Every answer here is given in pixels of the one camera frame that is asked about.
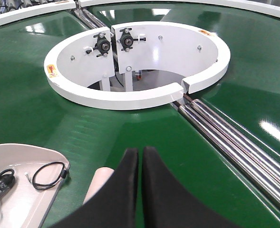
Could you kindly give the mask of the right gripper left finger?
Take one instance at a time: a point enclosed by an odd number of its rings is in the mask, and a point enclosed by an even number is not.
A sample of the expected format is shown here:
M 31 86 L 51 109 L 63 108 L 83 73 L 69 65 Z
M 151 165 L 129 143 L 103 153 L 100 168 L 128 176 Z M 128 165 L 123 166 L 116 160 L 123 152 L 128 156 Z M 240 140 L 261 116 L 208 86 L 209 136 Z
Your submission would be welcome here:
M 134 228 L 138 185 L 137 148 L 127 148 L 110 178 L 83 206 L 54 228 Z

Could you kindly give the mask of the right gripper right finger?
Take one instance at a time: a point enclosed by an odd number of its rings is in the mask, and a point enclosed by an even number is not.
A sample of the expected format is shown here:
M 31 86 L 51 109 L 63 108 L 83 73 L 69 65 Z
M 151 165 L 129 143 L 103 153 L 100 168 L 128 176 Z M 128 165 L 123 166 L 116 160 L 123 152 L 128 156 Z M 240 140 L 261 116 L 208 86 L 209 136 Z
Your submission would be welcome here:
M 151 146 L 143 150 L 142 202 L 147 228 L 237 227 L 191 194 Z

